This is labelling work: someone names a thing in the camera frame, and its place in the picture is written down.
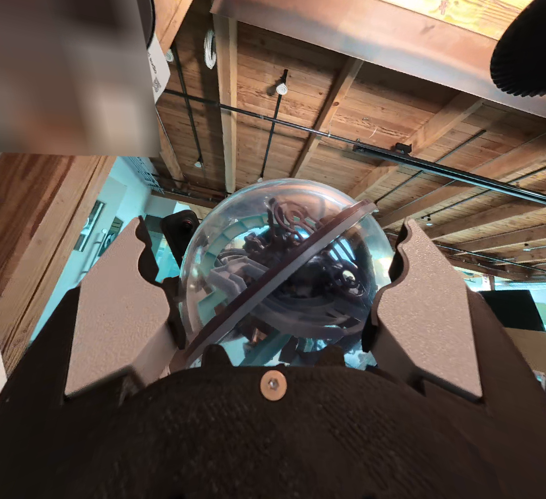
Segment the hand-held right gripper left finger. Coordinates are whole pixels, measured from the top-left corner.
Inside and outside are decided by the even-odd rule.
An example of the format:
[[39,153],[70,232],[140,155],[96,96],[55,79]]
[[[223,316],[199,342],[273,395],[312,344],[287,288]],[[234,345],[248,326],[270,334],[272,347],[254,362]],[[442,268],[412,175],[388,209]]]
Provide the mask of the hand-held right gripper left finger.
[[144,219],[134,218],[80,282],[65,394],[125,374],[137,385],[165,378],[186,345],[174,286],[158,265]]

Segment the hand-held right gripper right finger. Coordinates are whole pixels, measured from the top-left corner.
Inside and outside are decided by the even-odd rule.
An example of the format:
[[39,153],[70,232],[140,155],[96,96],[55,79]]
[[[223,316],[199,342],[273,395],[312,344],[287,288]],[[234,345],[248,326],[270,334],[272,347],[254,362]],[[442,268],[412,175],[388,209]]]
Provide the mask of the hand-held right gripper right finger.
[[414,219],[404,220],[389,277],[364,325],[363,351],[410,386],[428,381],[480,400],[467,285]]

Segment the clear plastic maze ball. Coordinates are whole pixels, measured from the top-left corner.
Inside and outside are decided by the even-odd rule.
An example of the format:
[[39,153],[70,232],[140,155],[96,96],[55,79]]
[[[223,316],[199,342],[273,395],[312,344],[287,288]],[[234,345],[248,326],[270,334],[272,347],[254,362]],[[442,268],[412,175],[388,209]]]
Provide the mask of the clear plastic maze ball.
[[171,371],[220,345],[234,366],[313,366],[328,346],[377,366],[361,339],[393,251],[377,207],[309,180],[258,183],[197,228],[181,268],[187,345]]

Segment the thin black ceiling rod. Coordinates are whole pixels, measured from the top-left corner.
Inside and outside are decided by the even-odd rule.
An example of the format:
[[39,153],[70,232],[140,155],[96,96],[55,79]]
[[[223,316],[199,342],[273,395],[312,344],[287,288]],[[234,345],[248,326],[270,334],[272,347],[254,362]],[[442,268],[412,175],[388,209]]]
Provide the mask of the thin black ceiling rod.
[[357,145],[357,146],[362,146],[364,144],[362,141],[350,140],[350,139],[347,139],[345,137],[341,137],[341,136],[332,134],[331,132],[323,132],[323,131],[315,129],[315,128],[306,127],[306,126],[303,126],[303,125],[300,125],[300,124],[297,124],[297,123],[294,123],[294,122],[290,122],[290,121],[287,121],[287,120],[282,120],[277,116],[269,116],[269,115],[265,115],[265,114],[255,113],[255,112],[249,111],[247,109],[241,109],[241,108],[238,108],[238,107],[226,105],[226,104],[223,104],[223,103],[221,103],[219,101],[207,99],[207,98],[204,98],[204,97],[190,95],[190,94],[187,94],[187,93],[184,93],[184,92],[179,92],[177,90],[166,89],[166,90],[164,90],[163,93],[167,94],[167,95],[172,95],[172,96],[179,97],[179,98],[181,98],[181,99],[183,99],[185,101],[200,103],[201,105],[206,105],[206,106],[209,106],[209,107],[213,107],[215,109],[221,110],[222,112],[230,112],[230,113],[241,114],[241,115],[243,115],[245,117],[249,117],[249,118],[256,119],[256,120],[262,120],[262,121],[269,122],[272,125],[279,125],[279,126],[283,126],[283,127],[288,127],[288,128],[300,131],[300,132],[305,132],[307,134],[314,134],[314,135],[317,135],[317,136],[320,136],[320,137],[325,137],[325,138],[333,140],[333,141],[343,142],[343,143],[347,143],[347,144],[350,144],[350,145]]

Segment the white paper tag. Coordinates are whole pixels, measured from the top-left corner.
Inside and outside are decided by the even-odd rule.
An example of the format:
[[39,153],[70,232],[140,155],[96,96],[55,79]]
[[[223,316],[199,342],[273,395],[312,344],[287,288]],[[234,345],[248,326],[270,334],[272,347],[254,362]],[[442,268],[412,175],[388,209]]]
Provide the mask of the white paper tag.
[[147,57],[151,70],[154,103],[157,103],[159,97],[166,89],[171,73],[169,64],[156,35],[154,35],[154,38],[147,48]]

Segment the black pleated floor lamp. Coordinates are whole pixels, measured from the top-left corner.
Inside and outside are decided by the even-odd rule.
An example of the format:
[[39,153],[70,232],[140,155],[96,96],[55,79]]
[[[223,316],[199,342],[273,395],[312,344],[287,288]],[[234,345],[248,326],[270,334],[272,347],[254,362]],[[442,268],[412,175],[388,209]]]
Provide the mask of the black pleated floor lamp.
[[490,59],[490,76],[502,92],[545,96],[545,0],[533,0],[508,26]]

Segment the framed wall picture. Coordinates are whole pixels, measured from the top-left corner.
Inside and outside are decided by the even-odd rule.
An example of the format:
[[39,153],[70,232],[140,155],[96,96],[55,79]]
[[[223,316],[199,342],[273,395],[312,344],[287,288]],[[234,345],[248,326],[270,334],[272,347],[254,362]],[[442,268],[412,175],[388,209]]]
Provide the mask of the framed wall picture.
[[78,240],[74,246],[74,251],[83,252],[85,250],[104,207],[105,203],[103,201],[99,199],[95,201],[92,210],[90,211],[85,225],[82,228]]

